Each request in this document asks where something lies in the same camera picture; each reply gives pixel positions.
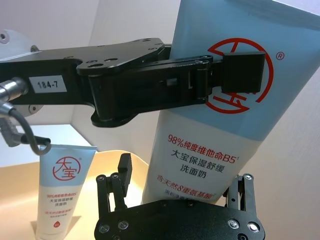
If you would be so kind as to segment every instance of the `number label 184-7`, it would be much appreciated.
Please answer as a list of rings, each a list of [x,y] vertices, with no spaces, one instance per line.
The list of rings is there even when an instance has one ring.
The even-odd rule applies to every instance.
[[[58,81],[53,82],[45,82],[45,81],[38,81],[39,88],[57,88],[58,87]]]
[[[30,82],[36,94],[65,93],[67,91],[64,79],[57,76],[33,76]]]

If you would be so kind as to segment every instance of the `light blue tube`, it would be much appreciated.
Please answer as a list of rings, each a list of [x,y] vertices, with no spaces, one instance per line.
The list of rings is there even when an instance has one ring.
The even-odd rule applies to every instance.
[[[96,146],[52,145],[40,156],[37,240],[63,240]]]
[[[260,92],[217,86],[206,104],[160,111],[143,203],[217,201],[320,66],[319,15],[273,0],[181,0],[172,59],[257,51]]]

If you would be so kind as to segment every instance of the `red circular logo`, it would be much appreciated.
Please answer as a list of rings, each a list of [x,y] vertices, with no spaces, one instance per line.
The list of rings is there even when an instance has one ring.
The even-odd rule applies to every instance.
[[[274,66],[270,55],[267,51],[258,43],[246,39],[246,38],[228,38],[222,40],[208,49],[210,53],[223,56],[224,52],[235,52],[238,47],[241,46],[241,51],[262,51],[265,52],[265,59],[267,67],[264,68],[268,70],[268,76],[265,77],[265,72],[263,73],[263,80],[261,84],[261,92],[259,93],[222,93],[220,91],[215,91],[213,89],[213,97],[209,99],[206,105],[223,114],[238,114],[248,111],[254,103],[261,103],[263,99],[267,96],[273,80],[274,80]]]
[[[60,222],[59,221],[56,221],[54,224],[53,224],[53,227],[54,228],[58,228],[60,226]]]
[[[74,179],[80,173],[80,170],[81,165],[76,158],[65,156],[56,161],[52,173],[60,181],[69,181]]]

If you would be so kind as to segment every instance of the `metal pin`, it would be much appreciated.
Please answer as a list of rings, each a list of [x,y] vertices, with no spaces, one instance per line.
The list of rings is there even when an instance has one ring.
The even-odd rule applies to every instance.
[[[251,175],[249,175],[249,174],[246,174],[246,175],[244,175],[244,177],[246,178],[246,179],[248,179],[248,180],[252,180],[252,176]]]
[[[129,223],[126,220],[122,220],[118,224],[118,228],[121,230],[125,230],[129,227]]]
[[[253,232],[253,233],[257,233],[257,232],[260,231],[260,230],[259,230],[259,227],[258,227],[255,223],[253,223],[253,222],[250,222],[250,223],[248,224],[248,228],[249,228],[249,230],[250,230],[251,232]]]
[[[112,237],[112,240],[120,240],[120,237],[119,237],[118,235],[114,235],[114,236]]]
[[[236,220],[234,220],[234,219],[230,219],[230,220],[228,221],[228,225],[229,225],[229,227],[232,228],[232,229],[238,229],[238,228],[239,228],[239,223],[238,223],[238,221],[236,221]]]
[[[105,234],[105,233],[109,232],[109,230],[110,230],[110,226],[107,225],[107,224],[101,225],[99,227],[99,232],[102,233],[102,234]]]

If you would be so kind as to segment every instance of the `cable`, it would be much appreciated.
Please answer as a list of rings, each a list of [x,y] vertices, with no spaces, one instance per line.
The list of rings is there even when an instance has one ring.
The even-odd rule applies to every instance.
[[[24,116],[21,115],[20,112],[18,112],[15,108],[11,109],[10,112],[9,112],[9,115],[11,117],[13,117],[15,120],[17,120],[17,122],[21,125],[21,127],[23,128],[24,130],[24,134],[30,144],[30,147],[32,149],[32,151],[38,155],[38,156],[41,156],[41,155],[45,155],[46,153],[48,153],[51,149],[51,143],[50,142],[46,142],[45,145],[46,145],[46,148],[43,149],[43,150],[40,150],[38,148],[38,144],[37,144],[37,141],[36,141],[36,138],[35,138],[35,135],[29,125],[29,123],[27,122],[27,120],[24,118]]]

